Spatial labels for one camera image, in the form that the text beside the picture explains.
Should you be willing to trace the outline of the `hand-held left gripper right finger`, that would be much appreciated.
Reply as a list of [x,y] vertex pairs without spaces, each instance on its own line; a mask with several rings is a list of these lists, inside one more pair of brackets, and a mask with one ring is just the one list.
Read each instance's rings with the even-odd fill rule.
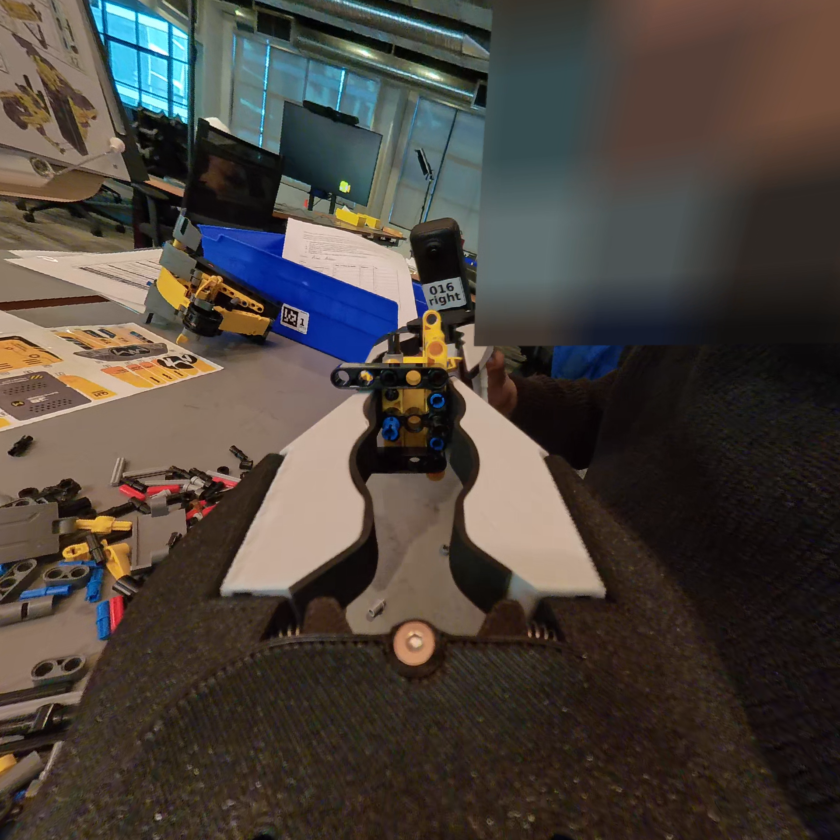
[[526,615],[554,597],[605,598],[552,459],[465,383],[449,383],[449,465],[461,483],[449,569],[460,592],[483,613],[510,601]]

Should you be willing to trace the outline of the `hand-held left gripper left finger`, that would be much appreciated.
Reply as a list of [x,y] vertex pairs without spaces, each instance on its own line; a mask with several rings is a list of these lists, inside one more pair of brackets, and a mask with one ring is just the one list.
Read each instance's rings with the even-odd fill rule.
[[372,501],[358,464],[371,435],[371,397],[349,396],[280,452],[280,466],[220,586],[292,604],[351,604],[372,583]]

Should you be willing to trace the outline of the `yellow black brick assembly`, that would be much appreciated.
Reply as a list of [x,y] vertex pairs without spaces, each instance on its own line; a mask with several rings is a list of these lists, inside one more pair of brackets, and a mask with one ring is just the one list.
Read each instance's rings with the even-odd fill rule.
[[403,355],[376,363],[341,363],[331,372],[331,384],[371,398],[374,472],[441,480],[455,428],[450,378],[461,357],[450,352],[434,310],[418,326],[387,337],[402,337]]

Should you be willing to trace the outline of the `person's right forearm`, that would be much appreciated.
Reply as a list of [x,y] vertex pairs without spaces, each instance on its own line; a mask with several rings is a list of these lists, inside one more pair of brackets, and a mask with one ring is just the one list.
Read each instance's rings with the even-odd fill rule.
[[576,470],[586,470],[595,454],[614,385],[633,351],[634,347],[622,349],[617,366],[594,380],[511,374],[510,420],[549,455],[562,457]]

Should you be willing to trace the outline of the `person's right hand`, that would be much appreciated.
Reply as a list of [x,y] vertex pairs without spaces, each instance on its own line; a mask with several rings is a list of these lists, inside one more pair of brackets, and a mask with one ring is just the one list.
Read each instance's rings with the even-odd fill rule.
[[516,383],[510,377],[505,355],[494,349],[485,366],[488,403],[504,417],[510,418],[518,402]]

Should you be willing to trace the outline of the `wooden office desk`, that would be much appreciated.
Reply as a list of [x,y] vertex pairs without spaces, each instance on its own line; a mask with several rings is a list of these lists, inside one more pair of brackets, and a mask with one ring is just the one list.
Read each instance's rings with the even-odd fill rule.
[[276,205],[272,216],[279,220],[297,219],[298,221],[309,224],[340,229],[346,233],[357,234],[386,247],[396,247],[406,241],[406,236],[395,228],[387,226],[368,227],[366,224],[351,224],[332,214],[311,211],[302,207]]

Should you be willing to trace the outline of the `white printed paper sheet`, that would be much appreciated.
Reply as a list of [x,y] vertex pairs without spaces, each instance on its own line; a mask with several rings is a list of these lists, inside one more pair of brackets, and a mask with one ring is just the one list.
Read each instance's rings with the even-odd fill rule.
[[417,317],[413,279],[407,261],[359,234],[290,218],[283,257],[299,266],[393,300],[399,326]]
[[161,248],[114,253],[13,250],[5,262],[67,281],[140,313],[160,275],[161,255]]

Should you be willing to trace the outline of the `blue plastic bin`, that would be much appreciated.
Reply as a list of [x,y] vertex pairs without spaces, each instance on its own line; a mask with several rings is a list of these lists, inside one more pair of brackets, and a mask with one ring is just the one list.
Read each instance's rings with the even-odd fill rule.
[[353,287],[283,257],[285,235],[200,225],[203,255],[280,304],[272,330],[340,361],[363,362],[399,326],[393,300]]

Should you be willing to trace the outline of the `blue cloth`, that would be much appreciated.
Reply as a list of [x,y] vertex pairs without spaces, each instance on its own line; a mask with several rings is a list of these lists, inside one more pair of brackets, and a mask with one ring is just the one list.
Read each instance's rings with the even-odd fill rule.
[[627,349],[620,345],[556,346],[550,376],[555,380],[598,380],[619,366]]

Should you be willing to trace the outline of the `yellow black brick model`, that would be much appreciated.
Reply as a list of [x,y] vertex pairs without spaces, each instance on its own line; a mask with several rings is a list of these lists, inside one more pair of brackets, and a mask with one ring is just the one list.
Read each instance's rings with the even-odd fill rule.
[[203,255],[200,229],[181,210],[164,243],[143,314],[146,324],[179,324],[178,343],[224,333],[264,343],[280,315],[280,304],[211,263]]

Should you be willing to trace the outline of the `black laptop screen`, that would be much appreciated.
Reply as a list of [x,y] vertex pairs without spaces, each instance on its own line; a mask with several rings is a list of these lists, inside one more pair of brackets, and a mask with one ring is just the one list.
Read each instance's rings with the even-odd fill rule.
[[286,222],[274,212],[285,162],[282,154],[199,119],[183,215],[195,225],[283,233]]

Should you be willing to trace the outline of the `pile of mixed brick parts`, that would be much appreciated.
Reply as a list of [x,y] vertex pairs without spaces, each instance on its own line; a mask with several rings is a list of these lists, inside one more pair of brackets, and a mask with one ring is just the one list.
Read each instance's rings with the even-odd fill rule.
[[[122,500],[101,510],[73,479],[2,500],[2,626],[77,607],[104,645],[155,568],[254,467],[242,449],[229,452],[236,469],[130,470],[118,458],[110,486]],[[52,647],[28,669],[29,686],[2,690],[2,826],[51,769],[97,656]]]

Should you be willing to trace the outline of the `yellow grey sticker sheet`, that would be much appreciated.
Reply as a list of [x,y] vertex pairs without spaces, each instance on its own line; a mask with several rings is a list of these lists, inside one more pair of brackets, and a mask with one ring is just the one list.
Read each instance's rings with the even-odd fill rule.
[[1,429],[17,431],[222,369],[133,323],[43,328],[3,312]]

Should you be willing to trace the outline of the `black office chair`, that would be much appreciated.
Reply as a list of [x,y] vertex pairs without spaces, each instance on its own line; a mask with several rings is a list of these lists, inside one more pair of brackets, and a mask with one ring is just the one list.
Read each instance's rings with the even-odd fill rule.
[[124,208],[121,203],[102,203],[91,199],[59,202],[17,198],[13,199],[13,205],[22,212],[23,219],[28,224],[35,224],[40,215],[56,212],[83,223],[95,238],[104,238],[106,229],[117,235],[127,234],[125,218],[119,212],[120,207]]

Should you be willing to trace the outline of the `building instruction booklet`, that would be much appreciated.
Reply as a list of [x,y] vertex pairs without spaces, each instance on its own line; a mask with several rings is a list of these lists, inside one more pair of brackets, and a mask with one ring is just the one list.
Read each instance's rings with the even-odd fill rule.
[[88,2],[1,2],[1,150],[61,169],[100,154],[111,137],[125,152],[85,168],[121,182],[144,179]]

